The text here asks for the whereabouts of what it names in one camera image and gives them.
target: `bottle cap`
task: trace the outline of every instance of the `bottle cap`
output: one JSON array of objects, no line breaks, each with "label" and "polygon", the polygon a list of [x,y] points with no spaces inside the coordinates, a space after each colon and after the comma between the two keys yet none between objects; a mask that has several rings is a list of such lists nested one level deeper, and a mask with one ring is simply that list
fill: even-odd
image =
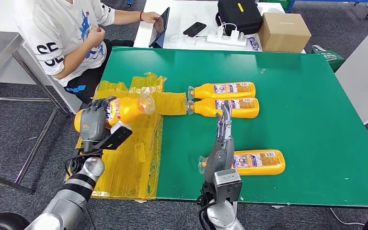
[{"label": "bottle cap", "polygon": [[194,96],[195,96],[194,87],[188,86],[188,95],[187,96],[188,96],[189,100],[194,99]]},{"label": "bottle cap", "polygon": [[191,115],[194,113],[194,102],[191,100],[188,100],[187,102],[187,114]]},{"label": "bottle cap", "polygon": [[203,156],[199,156],[198,157],[198,171],[200,174],[204,174],[206,166],[207,166],[207,158]]},{"label": "bottle cap", "polygon": [[139,110],[144,114],[152,114],[156,110],[156,103],[150,94],[142,94],[138,98]]}]

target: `orange juice bottle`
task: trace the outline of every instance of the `orange juice bottle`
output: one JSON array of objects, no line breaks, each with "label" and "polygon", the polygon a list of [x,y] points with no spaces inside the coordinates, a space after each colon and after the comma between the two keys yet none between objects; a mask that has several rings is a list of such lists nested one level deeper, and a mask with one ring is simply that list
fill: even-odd
[{"label": "orange juice bottle", "polygon": [[188,101],[188,114],[201,114],[202,116],[215,117],[216,113],[222,115],[221,106],[228,100],[232,107],[232,117],[255,118],[259,114],[259,102],[253,97],[244,98],[205,98],[198,102]]},{"label": "orange juice bottle", "polygon": [[211,84],[206,83],[199,87],[188,87],[188,99],[193,98],[205,99],[205,98],[232,98],[232,97],[254,97],[256,95],[256,89],[254,84],[245,82],[230,82],[230,83],[218,83]]},{"label": "orange juice bottle", "polygon": [[[207,165],[207,158],[200,157],[198,169],[201,173]],[[232,168],[239,175],[277,175],[284,171],[286,162],[283,154],[275,149],[235,151]]]},{"label": "orange juice bottle", "polygon": [[[142,94],[137,97],[116,98],[109,102],[106,109],[106,127],[111,128],[118,121],[129,123],[140,114],[152,114],[156,108],[156,103],[148,94]],[[80,119],[82,110],[75,114],[74,126],[80,131]]]}]

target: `green bag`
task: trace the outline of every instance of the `green bag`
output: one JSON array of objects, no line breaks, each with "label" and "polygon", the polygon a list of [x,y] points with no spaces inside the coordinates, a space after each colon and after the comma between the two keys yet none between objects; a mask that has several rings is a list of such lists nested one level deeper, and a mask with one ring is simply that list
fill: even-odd
[{"label": "green bag", "polygon": [[322,54],[328,64],[331,66],[333,72],[335,73],[339,67],[345,62],[345,59],[337,54],[333,50],[325,50],[320,46],[313,45],[312,47],[312,54]]}]

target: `green table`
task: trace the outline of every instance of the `green table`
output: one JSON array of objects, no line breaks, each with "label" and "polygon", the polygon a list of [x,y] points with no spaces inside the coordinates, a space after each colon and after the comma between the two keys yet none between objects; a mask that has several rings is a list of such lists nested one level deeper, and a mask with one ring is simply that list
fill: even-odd
[{"label": "green table", "polygon": [[[252,203],[368,207],[368,132],[327,62],[319,55],[114,48],[103,75],[129,86],[133,76],[167,77],[166,92],[189,85],[252,81],[260,113],[233,119],[235,150],[278,149],[286,169],[243,176],[241,200]],[[216,120],[165,116],[156,198],[195,200]]]}]

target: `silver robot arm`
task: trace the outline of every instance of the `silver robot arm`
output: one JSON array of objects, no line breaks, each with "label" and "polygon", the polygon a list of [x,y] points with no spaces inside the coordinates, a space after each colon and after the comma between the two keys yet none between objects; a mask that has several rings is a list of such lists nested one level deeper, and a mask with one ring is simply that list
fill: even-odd
[{"label": "silver robot arm", "polygon": [[204,171],[204,184],[198,204],[198,213],[203,229],[244,230],[236,217],[237,201],[242,180],[232,169],[234,153],[231,135],[231,104],[222,105],[222,117],[217,114],[217,138],[208,157]]},{"label": "silver robot arm", "polygon": [[106,107],[110,100],[96,100],[84,109],[80,117],[81,148],[71,159],[71,177],[62,185],[43,213],[26,230],[74,230],[87,208],[92,191],[104,172],[102,150],[117,149],[131,134],[131,128],[116,123],[105,127]]},{"label": "silver robot arm", "polygon": [[42,214],[25,230],[75,229],[96,182],[104,172],[103,162],[99,157],[88,158],[82,169],[63,184]]}]

